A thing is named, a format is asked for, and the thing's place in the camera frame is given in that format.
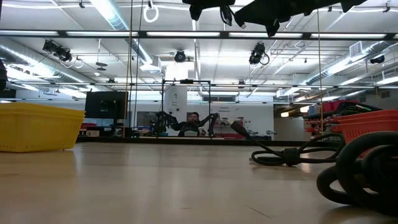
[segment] computer monitor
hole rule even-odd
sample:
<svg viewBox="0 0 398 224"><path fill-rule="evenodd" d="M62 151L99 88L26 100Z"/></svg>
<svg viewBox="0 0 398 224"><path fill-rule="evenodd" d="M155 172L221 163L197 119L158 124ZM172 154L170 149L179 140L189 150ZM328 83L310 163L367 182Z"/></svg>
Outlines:
<svg viewBox="0 0 398 224"><path fill-rule="evenodd" d="M125 91L88 92L86 118L124 119L127 111Z"/></svg>

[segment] metal pole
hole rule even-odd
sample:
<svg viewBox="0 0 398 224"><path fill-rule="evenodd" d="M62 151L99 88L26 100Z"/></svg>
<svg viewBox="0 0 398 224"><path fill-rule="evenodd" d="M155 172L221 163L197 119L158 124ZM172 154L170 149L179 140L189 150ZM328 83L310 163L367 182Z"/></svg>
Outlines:
<svg viewBox="0 0 398 224"><path fill-rule="evenodd" d="M209 84L209 115L211 113L211 81L208 81Z"/></svg>
<svg viewBox="0 0 398 224"><path fill-rule="evenodd" d="M163 79L162 80L162 105L161 105L161 107L162 107L162 114L161 114L161 116L160 116L160 118L162 118L162 124L163 124L163 102L164 102L164 83L165 83L165 80ZM159 138L159 129L160 129L160 126L157 128L158 130L157 130L157 135L156 135L156 138Z"/></svg>

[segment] table surface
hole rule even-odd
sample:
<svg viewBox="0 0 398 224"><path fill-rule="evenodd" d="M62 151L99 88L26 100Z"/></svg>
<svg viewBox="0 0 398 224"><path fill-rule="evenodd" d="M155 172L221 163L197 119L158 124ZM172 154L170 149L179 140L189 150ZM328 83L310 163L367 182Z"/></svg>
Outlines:
<svg viewBox="0 0 398 224"><path fill-rule="evenodd" d="M256 166L258 149L80 143L1 153L0 223L398 223L323 198L315 179L329 165Z"/></svg>

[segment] window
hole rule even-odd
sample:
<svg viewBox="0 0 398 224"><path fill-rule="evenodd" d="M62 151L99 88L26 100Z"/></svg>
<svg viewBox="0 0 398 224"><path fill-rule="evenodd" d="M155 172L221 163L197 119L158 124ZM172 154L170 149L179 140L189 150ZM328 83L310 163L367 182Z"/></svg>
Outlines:
<svg viewBox="0 0 398 224"><path fill-rule="evenodd" d="M203 96L203 101L209 101L209 96ZM235 96L211 96L212 102L235 102Z"/></svg>

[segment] yellow plastic basket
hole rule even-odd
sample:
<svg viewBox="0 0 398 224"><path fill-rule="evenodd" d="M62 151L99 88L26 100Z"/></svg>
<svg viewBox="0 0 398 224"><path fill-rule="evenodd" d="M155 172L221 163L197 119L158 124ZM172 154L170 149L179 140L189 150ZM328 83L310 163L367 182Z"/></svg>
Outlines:
<svg viewBox="0 0 398 224"><path fill-rule="evenodd" d="M0 104L0 151L71 149L85 112L31 103Z"/></svg>

